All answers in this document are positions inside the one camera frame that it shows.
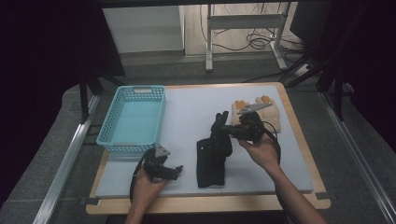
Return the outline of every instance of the black cable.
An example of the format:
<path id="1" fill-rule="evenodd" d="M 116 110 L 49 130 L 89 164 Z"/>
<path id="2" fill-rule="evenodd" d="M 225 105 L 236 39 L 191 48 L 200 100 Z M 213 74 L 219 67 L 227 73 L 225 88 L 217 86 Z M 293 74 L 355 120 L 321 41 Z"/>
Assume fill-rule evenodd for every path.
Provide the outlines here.
<path id="1" fill-rule="evenodd" d="M 215 6 L 216 6 L 216 5 L 213 5 L 213 12 L 212 12 L 212 15 L 215 15 Z M 228 12 L 228 15 L 230 15 L 230 12 L 229 12 L 228 9 L 227 9 L 227 4 L 224 4 L 224 8 L 225 8 L 225 10 Z M 229 30 L 230 30 L 230 29 L 225 29 L 225 30 L 222 30 L 222 31 L 220 31 L 220 32 L 213 31 L 213 33 L 216 34 L 216 35 L 219 35 L 219 34 L 221 34 L 221 33 L 224 33 L 224 32 L 226 32 L 226 31 L 229 31 Z"/>
<path id="2" fill-rule="evenodd" d="M 203 26 L 203 22 L 202 22 L 202 5 L 200 5 L 200 23 L 201 23 L 202 35 L 204 37 L 205 42 L 207 43 L 207 39 L 206 39 L 206 36 L 205 36 L 205 33 L 204 33 L 204 26 Z M 217 32 L 217 33 L 214 32 L 214 33 L 218 35 L 218 34 L 226 32 L 228 30 L 229 29 L 222 30 L 222 31 Z M 240 49 L 230 49 L 230 48 L 227 48 L 225 46 L 222 46 L 222 45 L 219 45 L 219 44 L 213 44 L 213 43 L 212 43 L 212 45 L 220 47 L 220 48 L 224 48 L 224 49 L 227 49 L 227 50 L 231 50 L 231 51 L 239 51 L 239 50 L 242 50 L 242 49 L 247 49 L 248 47 L 252 47 L 253 49 L 264 49 L 270 43 L 271 38 L 269 38 L 269 37 L 267 37 L 265 35 L 257 34 L 255 32 L 256 32 L 256 29 L 253 30 L 252 34 L 249 34 L 247 32 L 247 41 L 248 41 L 248 43 L 247 43 L 246 46 L 244 46 L 244 47 L 242 47 Z"/>
<path id="3" fill-rule="evenodd" d="M 276 138 L 276 140 L 277 140 L 277 133 L 276 133 L 276 129 L 275 129 L 274 125 L 272 125 L 272 123 L 270 123 L 270 122 L 267 122 L 267 121 L 262 121 L 262 122 L 263 122 L 263 123 L 266 123 L 266 124 L 269 124 L 269 125 L 271 126 L 271 128 L 273 128 L 273 129 L 274 129 L 275 138 Z"/>

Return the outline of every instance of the black tool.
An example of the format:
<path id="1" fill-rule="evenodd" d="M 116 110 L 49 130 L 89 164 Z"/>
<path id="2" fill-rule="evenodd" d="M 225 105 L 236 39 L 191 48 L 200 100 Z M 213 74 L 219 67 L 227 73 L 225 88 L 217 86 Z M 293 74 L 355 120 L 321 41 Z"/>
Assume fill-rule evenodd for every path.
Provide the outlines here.
<path id="1" fill-rule="evenodd" d="M 137 173 L 142 167 L 151 180 L 154 178 L 177 180 L 178 175 L 183 169 L 183 165 L 180 165 L 175 169 L 163 166 L 165 161 L 168 159 L 169 154 L 171 154 L 170 151 L 166 150 L 166 148 L 162 147 L 161 145 L 156 145 L 156 147 L 153 147 L 145 152 L 145 154 L 142 156 L 142 159 L 140 159 L 139 163 L 136 165 L 136 168 L 134 169 L 134 175 L 132 176 L 131 187 L 129 189 L 131 202 L 132 198 L 134 197 L 134 182 L 136 180 Z"/>

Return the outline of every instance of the table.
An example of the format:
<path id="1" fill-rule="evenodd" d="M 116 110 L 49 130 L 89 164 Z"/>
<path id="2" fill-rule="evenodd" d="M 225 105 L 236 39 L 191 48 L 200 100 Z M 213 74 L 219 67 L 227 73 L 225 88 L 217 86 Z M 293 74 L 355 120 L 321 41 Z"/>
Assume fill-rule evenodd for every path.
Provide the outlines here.
<path id="1" fill-rule="evenodd" d="M 307 166 L 308 173 L 311 176 L 314 190 L 305 193 L 304 196 L 317 208 L 326 209 L 331 205 L 328 198 L 320 199 L 319 194 L 325 195 L 326 189 L 323 185 L 321 177 L 318 173 L 318 168 L 315 165 L 313 157 L 310 153 L 309 147 L 304 139 L 304 134 L 300 128 L 297 118 L 293 112 L 290 100 L 282 84 L 280 83 L 255 83 L 255 84 L 214 84 L 214 85 L 194 85 L 194 86 L 169 86 L 167 88 L 196 88 L 196 87 L 249 87 L 249 86 L 275 86 L 282 104 L 286 110 L 290 126 L 296 137 L 299 149 Z M 108 159 L 108 152 L 105 151 L 95 181 L 92 186 L 90 194 L 91 198 L 95 197 L 95 192 L 98 183 L 101 179 L 103 171 L 106 167 Z M 129 199 L 101 199 L 99 204 L 88 204 L 86 210 L 92 215 L 112 215 L 112 214 L 127 214 L 130 207 Z M 151 214 L 166 214 L 166 213 L 199 213 L 199 212 L 232 212 L 232 211 L 265 211 L 265 210 L 280 210 L 282 209 L 275 195 L 259 195 L 259 194 L 244 194 L 244 195 L 225 195 L 225 196 L 162 196 L 159 197 L 148 209 Z"/>

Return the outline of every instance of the human hand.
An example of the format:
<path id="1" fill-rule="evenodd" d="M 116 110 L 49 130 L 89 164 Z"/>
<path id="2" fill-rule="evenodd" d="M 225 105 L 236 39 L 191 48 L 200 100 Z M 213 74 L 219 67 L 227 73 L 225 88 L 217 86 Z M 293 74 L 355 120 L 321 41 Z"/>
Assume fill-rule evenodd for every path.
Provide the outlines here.
<path id="1" fill-rule="evenodd" d="M 273 175 L 280 170 L 275 144 L 267 134 L 264 134 L 261 141 L 256 144 L 250 144 L 241 139 L 238 139 L 238 142 L 239 146 L 244 147 L 250 158 L 260 165 L 268 175 Z"/>
<path id="2" fill-rule="evenodd" d="M 146 171 L 141 168 L 136 175 L 134 183 L 134 197 L 132 207 L 146 210 L 149 205 L 157 198 L 163 187 L 169 180 L 152 181 Z"/>

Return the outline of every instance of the black curtain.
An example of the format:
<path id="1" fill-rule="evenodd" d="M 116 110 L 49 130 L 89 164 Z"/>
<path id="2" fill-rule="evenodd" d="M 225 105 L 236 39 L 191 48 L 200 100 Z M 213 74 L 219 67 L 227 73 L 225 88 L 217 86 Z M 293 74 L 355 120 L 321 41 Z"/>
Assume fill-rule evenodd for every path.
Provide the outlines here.
<path id="1" fill-rule="evenodd" d="M 64 92 L 82 75 L 124 72 L 94 3 L 2 1 L 0 28 L 2 203 L 55 121 Z"/>

